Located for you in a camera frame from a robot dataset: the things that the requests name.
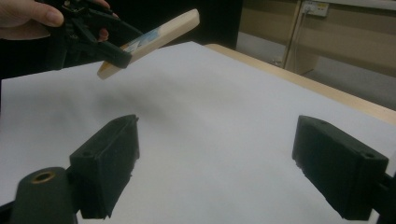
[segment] sticker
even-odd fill
[[[124,49],[124,51],[127,51],[129,53],[135,51],[138,49],[140,46],[147,45],[147,43],[155,40],[158,38],[159,35],[159,29],[156,28],[148,33],[145,33],[144,35],[139,36],[135,40],[131,41],[130,43],[127,44],[127,47]]]

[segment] electrical outlet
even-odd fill
[[[329,11],[329,3],[304,1],[303,13],[308,15],[326,17]]]

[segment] finger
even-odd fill
[[[105,0],[94,0],[94,2],[101,5],[102,7],[110,8],[110,4]]]
[[[48,26],[61,26],[64,15],[55,7],[36,1],[15,1],[17,10],[29,19],[33,19]]]
[[[24,25],[0,31],[0,36],[8,40],[38,39],[49,35],[47,29],[37,21],[28,21]]]
[[[108,30],[105,28],[100,29],[98,42],[103,42],[108,40]]]

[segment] hand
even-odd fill
[[[103,7],[110,8],[105,0],[96,0]],[[35,0],[0,0],[0,38],[10,40],[37,39],[50,33],[41,24],[59,27],[64,15],[55,7]],[[106,41],[108,31],[101,29],[98,41]]]

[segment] table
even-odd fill
[[[297,118],[329,121],[390,157],[393,173],[395,112],[372,116],[359,110],[368,102],[339,103],[210,48],[158,49],[106,81],[99,63],[4,80],[0,203],[25,175],[67,167],[108,121],[136,114],[141,159],[104,223],[348,223],[291,159]]]

